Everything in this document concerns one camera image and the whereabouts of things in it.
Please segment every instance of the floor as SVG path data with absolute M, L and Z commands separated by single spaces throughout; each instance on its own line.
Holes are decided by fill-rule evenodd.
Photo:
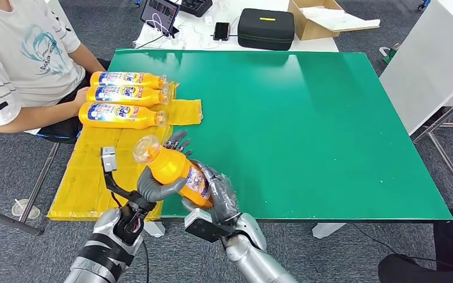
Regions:
M 78 36 L 96 56 L 110 58 L 116 47 L 130 47 L 139 34 L 141 10 L 130 0 L 61 0 Z M 384 63 L 378 48 L 402 41 L 420 13 L 417 0 L 341 0 L 349 13 L 364 19 L 379 18 L 381 28 L 343 33 L 336 39 L 340 51 L 366 52 L 376 72 Z M 453 158 L 453 129 L 437 136 Z M 52 144 L 28 134 L 0 134 L 0 212 L 10 215 L 14 199 L 26 198 Z M 431 176 L 449 207 L 453 208 L 453 177 L 429 140 L 417 146 Z M 72 146 L 62 145 L 44 183 L 37 206 L 45 213 L 60 183 Z M 62 282 L 84 245 L 93 222 L 33 222 L 45 228 L 40 237 L 0 225 L 0 282 Z M 226 261 L 220 244 L 209 244 L 184 233 L 182 223 L 165 223 L 160 239 L 146 237 L 150 281 L 243 282 Z M 300 282 L 378 282 L 377 264 L 388 250 L 345 225 L 331 236 L 311 236 L 311 223 L 262 223 L 268 251 Z M 434 257 L 430 224 L 359 224 L 370 236 L 396 251 Z M 146 267 L 138 254 L 120 282 L 144 282 Z

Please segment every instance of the robotic arm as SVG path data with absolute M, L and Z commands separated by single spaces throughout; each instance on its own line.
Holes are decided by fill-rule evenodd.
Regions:
M 143 220 L 156 205 L 139 192 L 127 192 L 116 184 L 112 176 L 117 169 L 114 147 L 102 148 L 101 159 L 107 188 L 128 202 L 98 219 L 65 283 L 116 283 L 133 262 L 143 242 Z
M 166 147 L 182 151 L 189 140 L 178 146 L 186 133 L 175 133 Z M 156 201 L 183 188 L 186 180 L 161 185 L 145 168 L 137 183 L 137 191 L 119 187 L 112 177 L 117 169 L 115 148 L 101 151 L 107 188 L 128 200 L 127 204 L 103 213 L 96 222 L 93 234 L 75 259 L 65 283 L 116 283 L 129 268 L 143 243 L 144 219 Z M 190 214 L 185 218 L 185 231 L 209 242 L 220 240 L 228 259 L 242 272 L 248 283 L 297 283 L 297 281 L 266 252 L 265 236 L 256 220 L 239 211 L 228 178 L 213 168 L 194 162 L 208 181 L 213 207 L 208 211 L 196 208 L 189 200 L 183 204 Z
M 209 242 L 221 240 L 226 256 L 241 271 L 248 283 L 297 283 L 266 252 L 267 241 L 258 222 L 239 212 L 229 179 L 213 168 L 194 162 L 209 183 L 214 206 L 209 212 L 195 208 L 185 218 L 185 231 Z M 186 208 L 191 208 L 184 199 Z

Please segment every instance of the orange bottle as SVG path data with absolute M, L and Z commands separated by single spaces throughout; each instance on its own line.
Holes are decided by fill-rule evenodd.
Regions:
M 132 85 L 160 90 L 166 84 L 166 77 L 150 73 L 95 72 L 90 82 L 91 85 Z
M 86 92 L 86 100 L 92 102 L 122 103 L 150 107 L 156 104 L 167 104 L 169 101 L 168 90 L 154 90 L 148 87 L 127 86 L 94 86 Z
M 142 130 L 150 126 L 164 126 L 166 113 L 139 106 L 86 102 L 79 110 L 79 120 L 89 127 Z
M 183 153 L 161 146 L 156 136 L 142 137 L 134 146 L 133 157 L 136 162 L 145 163 L 162 184 L 185 178 L 186 184 L 178 193 L 202 208 L 212 206 L 211 192 L 202 171 Z

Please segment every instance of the green table surface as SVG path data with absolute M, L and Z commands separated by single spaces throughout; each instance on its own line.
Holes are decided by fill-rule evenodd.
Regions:
M 258 219 L 452 219 L 362 53 L 117 50 L 110 71 L 165 74 L 202 99 L 193 159 Z M 174 195 L 162 218 L 187 215 Z

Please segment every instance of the graphic print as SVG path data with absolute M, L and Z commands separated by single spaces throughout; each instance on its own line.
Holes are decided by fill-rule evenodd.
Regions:
M 67 71 L 62 51 L 53 35 L 38 25 L 31 25 L 21 44 L 22 54 L 34 61 L 42 62 L 38 75 L 63 75 Z

